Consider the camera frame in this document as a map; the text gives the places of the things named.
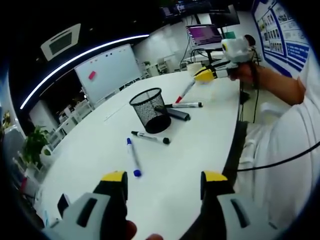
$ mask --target white wall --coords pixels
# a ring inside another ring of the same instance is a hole
[[[241,37],[249,34],[254,37],[256,41],[256,48],[258,53],[262,53],[262,46],[259,38],[259,33],[252,17],[251,12],[238,11],[240,24],[234,26],[224,27],[224,32],[234,32],[236,37]],[[209,14],[198,15],[201,24],[211,24]],[[186,50],[188,44],[188,33],[186,25],[191,24],[191,17],[184,18],[183,22],[174,25],[166,25],[157,31],[150,34],[150,36],[133,47],[135,57],[140,63],[149,61],[151,64],[157,62],[159,58],[171,58],[175,67],[179,65],[180,59],[175,59],[173,56],[175,52],[182,52]],[[270,65],[263,61],[261,65],[270,67]]]
[[[171,59],[175,68],[179,68],[181,59],[175,57],[175,53],[183,55],[188,45],[188,33],[186,26],[196,24],[196,20],[186,17],[183,22],[174,25],[166,25],[133,47],[133,52],[138,62],[142,64],[145,61],[151,64],[157,63],[160,58]]]
[[[43,100],[36,103],[30,111],[29,116],[34,126],[44,126],[43,129],[48,132],[58,128],[57,121],[54,119],[47,104]]]

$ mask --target whiteboard marker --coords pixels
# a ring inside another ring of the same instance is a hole
[[[192,86],[195,85],[195,83],[196,83],[196,81],[192,80],[192,82],[190,82],[189,85],[186,86],[186,88],[183,91],[183,93],[175,101],[176,104],[178,104],[184,98],[184,96],[189,92],[189,90],[192,88]]]
[[[143,132],[139,132],[139,131],[131,131],[131,133],[137,137],[140,137],[142,139],[148,139],[148,140],[152,140],[155,142],[160,142],[160,143],[164,143],[164,144],[170,144],[170,139],[167,137],[160,137],[160,136],[152,136]]]
[[[172,103],[165,105],[166,108],[177,109],[177,108],[202,108],[202,102],[191,102],[191,103]]]
[[[140,165],[135,155],[134,146],[132,146],[132,142],[129,137],[126,139],[126,147],[130,160],[134,163],[133,175],[135,177],[141,177]]]

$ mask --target black wire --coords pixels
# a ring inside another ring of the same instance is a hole
[[[258,98],[259,98],[259,87],[257,88],[256,92],[256,99],[255,99],[255,106],[254,106],[254,115],[253,115],[253,123],[256,121],[256,111],[257,111],[257,105],[258,105]]]
[[[206,55],[203,55],[201,52],[199,52],[199,54],[201,55],[201,56],[204,56],[204,57],[206,57],[207,59],[209,58],[208,56],[206,56]]]
[[[258,53],[255,49],[253,49],[255,56],[256,56],[256,60],[257,60],[257,65],[260,66],[259,64],[259,58],[258,58]],[[256,99],[255,99],[255,106],[254,106],[254,115],[253,115],[253,123],[255,123],[256,121],[256,112],[257,112],[257,105],[258,105],[258,99],[259,99],[259,86],[257,86],[257,92],[256,92]]]
[[[192,51],[191,51],[191,53],[190,53],[190,62],[191,63],[195,63],[196,62],[196,52],[198,51],[198,53],[200,54],[200,55],[202,55],[199,51],[202,51],[202,50],[204,50],[203,48],[197,48],[197,49],[193,49]]]
[[[317,147],[320,146],[320,141],[318,143],[316,143],[314,146],[310,147],[309,149],[295,155],[295,156],[292,156],[288,159],[285,159],[285,160],[282,160],[282,161],[278,161],[276,163],[272,163],[272,164],[269,164],[269,165],[265,165],[265,166],[257,166],[257,167],[252,167],[252,168],[245,168],[245,169],[238,169],[236,170],[237,172],[246,172],[246,171],[253,171],[253,170],[259,170],[259,169],[268,169],[268,168],[272,168],[272,167],[275,167],[275,166],[278,166],[278,165],[281,165],[281,164],[285,164],[287,162],[290,162],[290,161],[293,161],[295,159],[298,159],[308,153],[310,153],[312,150],[316,149]]]
[[[191,16],[191,23],[190,23],[190,24],[192,24],[193,20],[194,20],[194,17]],[[185,48],[183,57],[182,57],[182,59],[181,59],[181,61],[180,61],[179,69],[181,68],[181,63],[182,63],[182,61],[185,59],[186,53],[187,53],[187,51],[188,51],[188,47],[189,47],[189,45],[190,45],[190,39],[191,39],[191,35],[189,35],[188,44],[186,45],[186,48]]]
[[[244,83],[240,82],[240,94],[243,95],[243,92],[244,92]],[[244,105],[245,105],[245,103],[243,102],[242,108],[241,108],[241,113],[240,113],[240,121],[244,120]]]

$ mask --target blue poster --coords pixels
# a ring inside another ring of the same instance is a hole
[[[256,0],[252,14],[264,59],[286,76],[299,73],[310,49],[299,25],[276,0]]]

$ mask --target red marker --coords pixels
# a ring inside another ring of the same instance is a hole
[[[192,86],[195,84],[195,80],[192,80],[192,82],[190,82],[190,84],[185,88],[185,90],[183,91],[183,93],[177,98],[177,100],[175,101],[176,104],[180,103],[180,101],[184,98],[184,96],[189,92],[189,90],[192,88]]]

